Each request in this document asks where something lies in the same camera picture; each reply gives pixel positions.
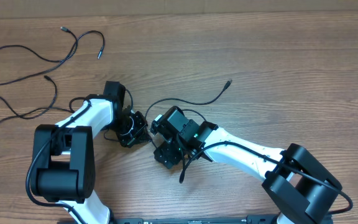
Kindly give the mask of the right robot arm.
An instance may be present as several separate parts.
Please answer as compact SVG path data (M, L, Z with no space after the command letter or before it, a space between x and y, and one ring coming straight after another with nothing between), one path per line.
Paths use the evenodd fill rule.
M261 146L209 121L197 124L177 106L158 115L150 132L164 139L155 150L156 160L167 168L182 162L180 182L200 158L234 166L261 181L280 211L275 223L324 223L354 206L337 178L301 145Z

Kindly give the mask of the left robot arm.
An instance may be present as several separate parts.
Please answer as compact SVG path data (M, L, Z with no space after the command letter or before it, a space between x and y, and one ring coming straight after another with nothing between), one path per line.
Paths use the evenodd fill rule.
M76 223L115 222L111 209L94 190L93 139L100 131L111 130L122 147L149 142L142 113L124 106L127 92L119 82L107 81L103 94L84 97L81 108L67 119L36 128L25 180L27 196L34 204L64 208Z

